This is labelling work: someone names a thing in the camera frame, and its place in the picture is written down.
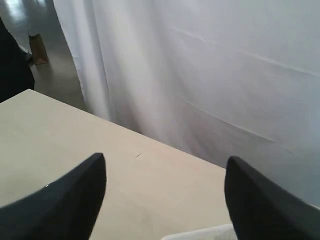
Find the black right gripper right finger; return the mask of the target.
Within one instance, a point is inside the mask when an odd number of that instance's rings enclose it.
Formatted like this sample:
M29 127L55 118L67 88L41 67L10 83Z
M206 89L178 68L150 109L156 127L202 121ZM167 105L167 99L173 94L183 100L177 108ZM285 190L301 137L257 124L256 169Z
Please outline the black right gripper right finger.
M320 210L238 156L226 165L224 196L239 240L318 240Z

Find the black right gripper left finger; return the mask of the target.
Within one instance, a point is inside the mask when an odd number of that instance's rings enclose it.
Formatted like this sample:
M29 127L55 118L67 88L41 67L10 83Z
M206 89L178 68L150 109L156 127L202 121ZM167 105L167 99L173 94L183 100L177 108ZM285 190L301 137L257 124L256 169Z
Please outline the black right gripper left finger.
M88 240L107 185L106 161L94 153L44 188L0 209L2 240Z

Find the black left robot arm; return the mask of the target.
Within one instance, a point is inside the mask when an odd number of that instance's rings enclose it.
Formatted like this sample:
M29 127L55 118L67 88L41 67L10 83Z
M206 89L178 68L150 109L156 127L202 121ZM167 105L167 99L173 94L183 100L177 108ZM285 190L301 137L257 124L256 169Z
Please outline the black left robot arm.
M0 101L35 88L35 79L17 41L0 22Z

